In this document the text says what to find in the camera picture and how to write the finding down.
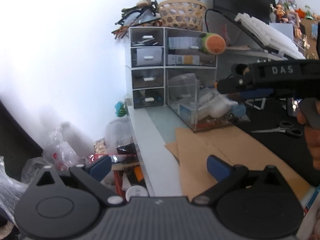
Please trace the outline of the person's right hand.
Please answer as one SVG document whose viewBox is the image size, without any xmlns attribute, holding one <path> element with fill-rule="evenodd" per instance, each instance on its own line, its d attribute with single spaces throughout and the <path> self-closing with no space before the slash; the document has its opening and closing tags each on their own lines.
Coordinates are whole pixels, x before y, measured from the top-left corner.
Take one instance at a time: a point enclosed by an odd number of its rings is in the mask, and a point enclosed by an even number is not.
<svg viewBox="0 0 320 240">
<path fill-rule="evenodd" d="M 298 122 L 304 126 L 301 176 L 312 186 L 319 186 L 319 129 L 310 126 L 305 115 L 299 111 Z"/>
</svg>

